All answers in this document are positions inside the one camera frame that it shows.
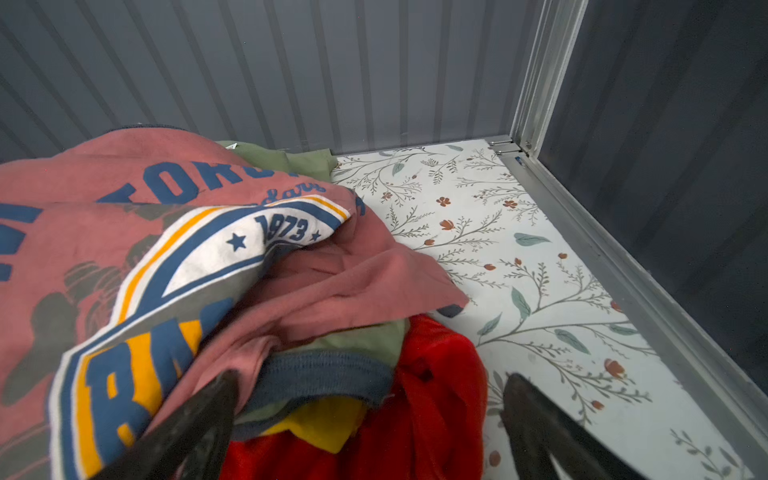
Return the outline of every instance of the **floral surface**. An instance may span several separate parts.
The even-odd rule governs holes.
[[[498,416],[512,372],[648,478],[752,478],[487,143],[339,157],[333,179],[471,298],[442,320],[488,371],[486,480],[517,478]]]

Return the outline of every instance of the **gray wall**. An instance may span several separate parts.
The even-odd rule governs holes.
[[[592,0],[540,158],[768,390],[768,2]]]
[[[125,124],[336,153],[508,133],[542,0],[7,0],[0,158]]]

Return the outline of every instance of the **orange flower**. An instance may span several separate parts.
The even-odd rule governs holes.
[[[624,378],[624,367],[621,366],[619,362],[616,360],[606,359],[605,363],[605,371],[610,373],[612,377],[615,379],[621,379]]]
[[[491,464],[491,467],[498,467],[498,464],[502,463],[502,454],[494,450],[488,455],[488,463]]]

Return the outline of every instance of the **red cloth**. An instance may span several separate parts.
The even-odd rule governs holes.
[[[220,478],[480,478],[487,397],[472,343],[426,315],[413,316],[392,395],[341,452],[325,452],[290,432],[231,442]]]

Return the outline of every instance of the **blue star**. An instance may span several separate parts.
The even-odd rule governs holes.
[[[243,240],[245,240],[245,235],[238,237],[237,233],[232,233],[232,240],[227,240],[227,243],[232,246],[233,252],[237,252],[238,248],[245,248]]]

